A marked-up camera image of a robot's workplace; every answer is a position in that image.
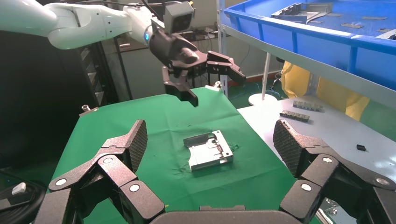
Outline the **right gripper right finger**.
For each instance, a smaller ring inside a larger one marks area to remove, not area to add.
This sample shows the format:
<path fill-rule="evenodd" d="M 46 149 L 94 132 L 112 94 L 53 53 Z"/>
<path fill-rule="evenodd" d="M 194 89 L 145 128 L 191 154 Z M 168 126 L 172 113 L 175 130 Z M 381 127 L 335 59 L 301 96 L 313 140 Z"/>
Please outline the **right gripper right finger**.
<path fill-rule="evenodd" d="M 335 201 L 359 224 L 396 221 L 396 184 L 342 158 L 322 139 L 299 134 L 286 120 L 275 123 L 274 147 L 296 182 L 280 210 L 309 223 L 325 199 Z"/>

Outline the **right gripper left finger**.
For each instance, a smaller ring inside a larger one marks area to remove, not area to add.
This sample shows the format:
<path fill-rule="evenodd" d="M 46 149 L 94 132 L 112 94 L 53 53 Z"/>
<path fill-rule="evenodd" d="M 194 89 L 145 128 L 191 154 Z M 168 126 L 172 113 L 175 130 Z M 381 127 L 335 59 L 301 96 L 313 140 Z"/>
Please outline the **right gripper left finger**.
<path fill-rule="evenodd" d="M 92 159 L 50 182 L 35 223 L 81 224 L 104 200 L 129 224 L 152 222 L 165 205 L 136 174 L 147 142 L 142 119 L 127 134 L 107 139 Z"/>

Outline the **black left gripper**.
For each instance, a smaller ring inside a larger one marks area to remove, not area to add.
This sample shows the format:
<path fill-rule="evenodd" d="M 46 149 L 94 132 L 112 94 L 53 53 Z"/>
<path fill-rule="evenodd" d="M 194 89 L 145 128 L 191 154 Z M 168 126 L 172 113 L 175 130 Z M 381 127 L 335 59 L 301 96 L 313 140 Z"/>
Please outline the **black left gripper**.
<path fill-rule="evenodd" d="M 188 86 L 187 78 L 197 66 L 206 63 L 208 74 L 228 76 L 238 84 L 246 82 L 246 76 L 231 57 L 214 51 L 203 53 L 179 34 L 166 34 L 158 29 L 153 32 L 148 46 L 150 52 L 164 65 L 162 76 L 165 93 L 180 101 L 187 101 L 194 107 L 198 106 L 198 97 Z M 170 80 L 170 74 L 178 78 L 178 83 Z"/>

